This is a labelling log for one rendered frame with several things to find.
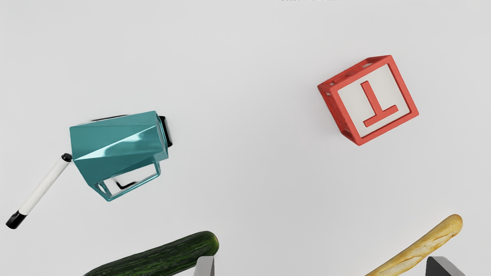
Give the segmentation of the golden baguette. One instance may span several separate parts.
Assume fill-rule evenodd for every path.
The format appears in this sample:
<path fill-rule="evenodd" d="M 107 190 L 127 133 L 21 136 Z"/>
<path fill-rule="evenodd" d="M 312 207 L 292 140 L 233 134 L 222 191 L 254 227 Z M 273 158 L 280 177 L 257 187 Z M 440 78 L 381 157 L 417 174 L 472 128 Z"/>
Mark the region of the golden baguette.
<path fill-rule="evenodd" d="M 459 234 L 462 227 L 463 219 L 460 215 L 448 216 L 424 236 L 365 276 L 400 276 Z"/>

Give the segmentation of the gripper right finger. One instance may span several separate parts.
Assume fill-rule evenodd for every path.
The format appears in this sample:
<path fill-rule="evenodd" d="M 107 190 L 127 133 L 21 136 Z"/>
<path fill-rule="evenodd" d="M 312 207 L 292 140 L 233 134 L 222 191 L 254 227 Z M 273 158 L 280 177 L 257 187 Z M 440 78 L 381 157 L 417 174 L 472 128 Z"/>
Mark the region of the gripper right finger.
<path fill-rule="evenodd" d="M 449 259 L 443 256 L 427 258 L 425 276 L 465 276 Z"/>

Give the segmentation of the teal faceted mug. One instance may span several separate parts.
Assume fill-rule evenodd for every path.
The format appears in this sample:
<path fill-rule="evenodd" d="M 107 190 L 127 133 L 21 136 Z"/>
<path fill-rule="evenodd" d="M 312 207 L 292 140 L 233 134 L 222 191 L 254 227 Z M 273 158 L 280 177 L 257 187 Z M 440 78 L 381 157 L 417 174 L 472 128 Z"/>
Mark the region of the teal faceted mug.
<path fill-rule="evenodd" d="M 110 202 L 161 175 L 172 146 L 166 117 L 155 111 L 121 115 L 69 128 L 73 161 L 85 182 Z M 155 173 L 109 191 L 106 180 L 153 165 Z"/>

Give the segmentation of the red letter block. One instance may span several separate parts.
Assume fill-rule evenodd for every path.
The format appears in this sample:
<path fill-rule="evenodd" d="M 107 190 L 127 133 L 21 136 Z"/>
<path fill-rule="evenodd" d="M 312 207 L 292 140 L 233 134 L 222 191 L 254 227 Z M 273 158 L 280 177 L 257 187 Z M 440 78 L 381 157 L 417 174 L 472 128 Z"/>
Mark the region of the red letter block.
<path fill-rule="evenodd" d="M 317 88 L 339 131 L 358 146 L 419 115 L 391 55 L 366 58 Z"/>

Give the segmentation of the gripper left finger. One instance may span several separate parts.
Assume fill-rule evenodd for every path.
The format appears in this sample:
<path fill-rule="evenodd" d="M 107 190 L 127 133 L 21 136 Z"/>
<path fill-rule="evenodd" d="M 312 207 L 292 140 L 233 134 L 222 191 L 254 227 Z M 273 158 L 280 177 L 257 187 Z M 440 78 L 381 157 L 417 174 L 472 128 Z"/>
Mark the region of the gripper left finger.
<path fill-rule="evenodd" d="M 193 276 L 215 276 L 214 256 L 201 256 L 198 258 Z"/>

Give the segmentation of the dark green cucumber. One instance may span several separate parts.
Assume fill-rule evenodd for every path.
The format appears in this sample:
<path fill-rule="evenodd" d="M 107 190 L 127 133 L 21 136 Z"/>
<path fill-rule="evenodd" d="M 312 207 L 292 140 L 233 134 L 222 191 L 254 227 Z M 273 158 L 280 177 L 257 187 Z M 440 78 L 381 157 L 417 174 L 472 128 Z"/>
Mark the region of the dark green cucumber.
<path fill-rule="evenodd" d="M 200 257 L 214 256 L 218 251 L 216 235 L 200 231 L 98 266 L 84 276 L 172 276 L 195 267 Z"/>

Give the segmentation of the white marker with black cap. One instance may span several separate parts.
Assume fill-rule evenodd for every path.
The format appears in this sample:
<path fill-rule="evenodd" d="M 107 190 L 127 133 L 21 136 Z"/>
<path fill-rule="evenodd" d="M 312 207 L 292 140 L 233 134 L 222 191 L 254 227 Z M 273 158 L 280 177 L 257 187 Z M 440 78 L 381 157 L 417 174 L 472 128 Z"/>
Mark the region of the white marker with black cap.
<path fill-rule="evenodd" d="M 71 162 L 71 154 L 65 153 L 61 155 L 20 208 L 7 220 L 6 226 L 10 229 L 17 229 Z"/>

